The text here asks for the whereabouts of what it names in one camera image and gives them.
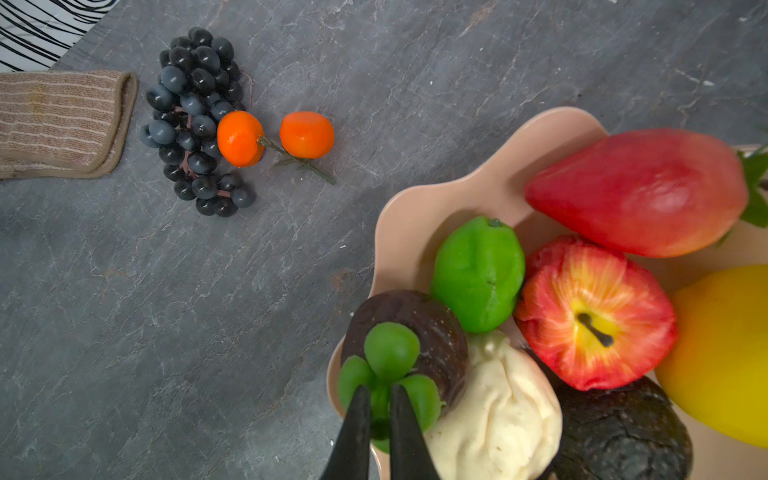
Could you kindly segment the red fake strawberry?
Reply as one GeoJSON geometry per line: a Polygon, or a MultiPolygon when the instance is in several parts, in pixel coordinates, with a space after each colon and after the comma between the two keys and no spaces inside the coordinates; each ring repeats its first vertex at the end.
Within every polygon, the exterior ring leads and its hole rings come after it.
{"type": "Polygon", "coordinates": [[[738,221],[767,225],[767,150],[744,155],[679,129],[612,135],[537,173],[526,202],[593,242],[668,258],[723,238],[738,221]]]}

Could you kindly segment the black fake grape bunch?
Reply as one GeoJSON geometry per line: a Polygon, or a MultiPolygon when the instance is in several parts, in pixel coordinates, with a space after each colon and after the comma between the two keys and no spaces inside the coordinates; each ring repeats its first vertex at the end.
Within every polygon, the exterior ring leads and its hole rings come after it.
{"type": "Polygon", "coordinates": [[[145,91],[152,119],[140,139],[157,151],[175,195],[204,216],[227,218],[253,205],[253,189],[233,167],[220,168],[219,124],[245,109],[232,43],[193,26],[171,39],[159,64],[157,80],[145,91]]]}

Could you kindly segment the beige fake pear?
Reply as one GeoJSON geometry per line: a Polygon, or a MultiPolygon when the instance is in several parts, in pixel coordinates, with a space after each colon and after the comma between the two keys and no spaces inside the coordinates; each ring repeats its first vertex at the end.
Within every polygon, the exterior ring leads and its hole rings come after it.
{"type": "Polygon", "coordinates": [[[558,452],[563,415],[537,363],[495,330],[469,337],[461,400],[425,434],[442,479],[537,479],[558,452]]]}

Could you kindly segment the red fake apple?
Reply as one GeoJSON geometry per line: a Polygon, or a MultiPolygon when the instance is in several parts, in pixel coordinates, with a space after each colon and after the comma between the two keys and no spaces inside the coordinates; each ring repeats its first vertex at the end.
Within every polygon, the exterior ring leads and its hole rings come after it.
{"type": "Polygon", "coordinates": [[[537,357],[580,391],[638,380],[678,338],[673,306],[655,277],[577,236],[527,257],[514,319],[537,357]]]}

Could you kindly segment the dark fake avocado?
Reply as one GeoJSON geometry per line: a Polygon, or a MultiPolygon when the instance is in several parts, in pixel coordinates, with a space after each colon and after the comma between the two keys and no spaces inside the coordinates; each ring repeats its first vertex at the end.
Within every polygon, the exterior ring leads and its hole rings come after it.
{"type": "Polygon", "coordinates": [[[688,479],[693,443],[672,402],[643,377],[610,390],[555,388],[560,446],[542,479],[688,479]]]}

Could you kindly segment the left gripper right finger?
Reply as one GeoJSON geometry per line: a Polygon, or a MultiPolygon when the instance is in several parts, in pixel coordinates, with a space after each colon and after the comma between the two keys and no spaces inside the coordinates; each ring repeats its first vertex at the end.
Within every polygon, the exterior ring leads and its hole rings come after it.
{"type": "Polygon", "coordinates": [[[393,480],[439,480],[407,390],[393,384],[390,398],[390,473],[393,480]]]}

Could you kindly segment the green fake lime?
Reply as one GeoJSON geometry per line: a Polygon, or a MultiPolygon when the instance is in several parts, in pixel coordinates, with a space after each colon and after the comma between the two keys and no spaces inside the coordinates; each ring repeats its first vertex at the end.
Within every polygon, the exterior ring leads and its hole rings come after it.
{"type": "Polygon", "coordinates": [[[496,329],[513,313],[525,277],[525,254],[514,230],[478,216],[451,233],[438,249],[431,295],[468,333],[496,329]]]}

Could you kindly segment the dark brown fake fig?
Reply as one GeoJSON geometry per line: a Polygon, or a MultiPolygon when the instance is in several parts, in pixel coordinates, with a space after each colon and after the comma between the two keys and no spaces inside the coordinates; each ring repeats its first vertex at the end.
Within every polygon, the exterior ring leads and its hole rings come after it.
{"type": "Polygon", "coordinates": [[[348,409],[356,389],[371,394],[371,442],[390,447],[394,384],[403,386],[423,432],[457,405],[469,369],[467,338],[456,316],[416,290],[368,298],[354,313],[340,357],[336,392],[348,409]]]}

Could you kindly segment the large yellow fake lemon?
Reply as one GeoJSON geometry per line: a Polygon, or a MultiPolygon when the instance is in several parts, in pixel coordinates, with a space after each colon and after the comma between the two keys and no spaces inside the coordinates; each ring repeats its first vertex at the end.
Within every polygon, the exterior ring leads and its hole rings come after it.
{"type": "Polygon", "coordinates": [[[679,338],[656,368],[689,416],[767,446],[767,266],[712,273],[672,296],[679,338]]]}

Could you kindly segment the orange fake tangerine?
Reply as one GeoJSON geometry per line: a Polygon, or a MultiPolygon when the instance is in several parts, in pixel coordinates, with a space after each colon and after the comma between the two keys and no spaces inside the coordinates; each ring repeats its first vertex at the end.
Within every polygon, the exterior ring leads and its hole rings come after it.
{"type": "Polygon", "coordinates": [[[283,148],[291,155],[318,159],[328,154],[335,143],[331,121],[317,112],[299,111],[286,115],[279,130],[283,148]]]}
{"type": "Polygon", "coordinates": [[[219,122],[217,143],[221,155],[233,166],[246,168],[257,164],[265,147],[260,143],[264,130],[259,120],[245,111],[233,111],[219,122]]]}

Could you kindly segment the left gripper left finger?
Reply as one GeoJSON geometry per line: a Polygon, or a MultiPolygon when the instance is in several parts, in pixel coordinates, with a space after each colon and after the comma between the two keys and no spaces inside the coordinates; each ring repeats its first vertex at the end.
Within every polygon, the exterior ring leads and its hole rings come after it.
{"type": "Polygon", "coordinates": [[[371,393],[365,385],[355,390],[321,480],[368,480],[371,430],[371,393]]]}

